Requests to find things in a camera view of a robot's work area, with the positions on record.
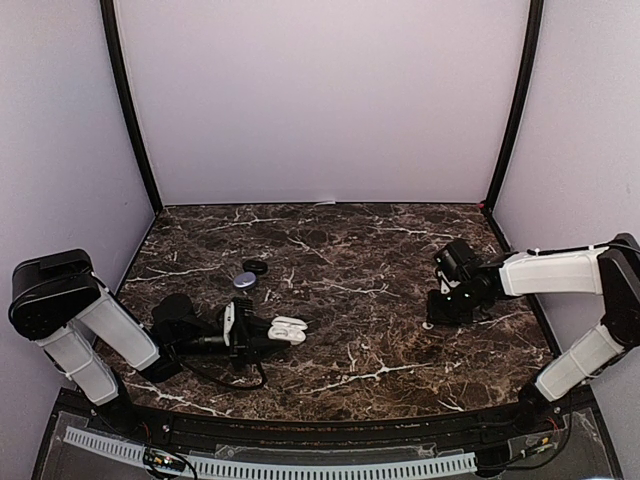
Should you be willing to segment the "white charging case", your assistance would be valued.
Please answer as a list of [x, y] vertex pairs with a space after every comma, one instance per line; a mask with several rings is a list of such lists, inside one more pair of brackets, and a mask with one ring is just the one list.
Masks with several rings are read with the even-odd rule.
[[307, 323], [301, 319], [277, 316], [271, 321], [267, 335], [270, 340], [287, 341], [295, 346], [306, 340], [307, 329]]

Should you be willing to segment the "purple charging case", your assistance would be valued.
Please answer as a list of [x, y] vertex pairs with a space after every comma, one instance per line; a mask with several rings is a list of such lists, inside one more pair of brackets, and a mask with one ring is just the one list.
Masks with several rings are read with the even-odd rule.
[[233, 286], [239, 291], [254, 288], [258, 283], [258, 277], [253, 272], [243, 272], [233, 278]]

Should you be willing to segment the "black earbud charging case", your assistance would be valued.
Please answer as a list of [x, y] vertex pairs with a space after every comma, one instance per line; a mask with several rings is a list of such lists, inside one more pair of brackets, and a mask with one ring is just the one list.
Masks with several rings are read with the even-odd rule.
[[242, 267], [245, 272], [251, 272], [256, 276], [264, 275], [268, 272], [267, 263], [257, 259], [245, 260]]

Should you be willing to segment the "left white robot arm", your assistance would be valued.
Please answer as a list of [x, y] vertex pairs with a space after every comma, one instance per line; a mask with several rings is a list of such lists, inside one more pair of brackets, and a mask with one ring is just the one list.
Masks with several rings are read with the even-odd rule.
[[191, 299], [164, 298], [146, 328], [95, 274], [82, 249], [19, 263], [12, 273], [8, 317], [14, 329], [37, 344], [97, 408], [120, 436], [141, 427], [140, 412], [128, 404], [119, 376], [84, 335], [91, 331], [139, 375], [162, 383], [187, 368], [195, 355], [225, 356], [236, 370], [260, 366], [264, 357], [306, 339], [307, 325], [296, 318], [257, 317], [250, 300], [235, 298], [213, 321], [199, 318]]

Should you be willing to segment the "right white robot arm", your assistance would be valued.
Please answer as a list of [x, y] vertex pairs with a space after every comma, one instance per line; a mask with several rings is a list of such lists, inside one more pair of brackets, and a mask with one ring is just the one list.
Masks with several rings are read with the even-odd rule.
[[463, 239], [434, 256], [439, 286], [427, 296], [433, 325], [469, 325], [498, 302], [535, 296], [554, 321], [585, 313], [586, 332], [520, 390], [510, 424], [534, 432], [549, 405], [639, 345], [639, 243], [630, 233], [595, 245], [507, 252], [485, 260]]

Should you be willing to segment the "right black frame post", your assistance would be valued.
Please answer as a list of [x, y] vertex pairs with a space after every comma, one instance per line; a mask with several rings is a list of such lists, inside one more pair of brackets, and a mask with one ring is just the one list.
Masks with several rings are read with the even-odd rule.
[[484, 210], [488, 212], [493, 212], [498, 203], [515, 147], [535, 63], [543, 11], [543, 0], [531, 0], [529, 2], [522, 54], [511, 107], [491, 182], [483, 201]]

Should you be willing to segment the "black frame post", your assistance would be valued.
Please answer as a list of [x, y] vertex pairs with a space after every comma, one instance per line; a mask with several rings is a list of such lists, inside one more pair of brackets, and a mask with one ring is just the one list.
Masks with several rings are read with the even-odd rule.
[[99, 5], [112, 75], [125, 127], [147, 198], [154, 214], [158, 215], [163, 210], [164, 205], [152, 172], [151, 162], [144, 145], [142, 131], [138, 122], [118, 29], [116, 5], [113, 0], [100, 0]]
[[491, 182], [483, 201], [484, 210], [488, 212], [493, 212], [498, 203], [515, 147], [535, 63], [543, 11], [543, 0], [531, 0], [529, 2], [522, 54], [511, 107]]

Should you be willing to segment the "left black frame post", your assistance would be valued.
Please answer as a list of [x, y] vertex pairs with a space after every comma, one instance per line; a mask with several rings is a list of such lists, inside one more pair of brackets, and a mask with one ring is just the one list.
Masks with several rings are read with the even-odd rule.
[[164, 205], [152, 172], [151, 162], [144, 145], [142, 131], [138, 122], [118, 29], [116, 5], [113, 0], [100, 0], [99, 5], [112, 75], [125, 127], [147, 198], [154, 214], [158, 215], [163, 210]]

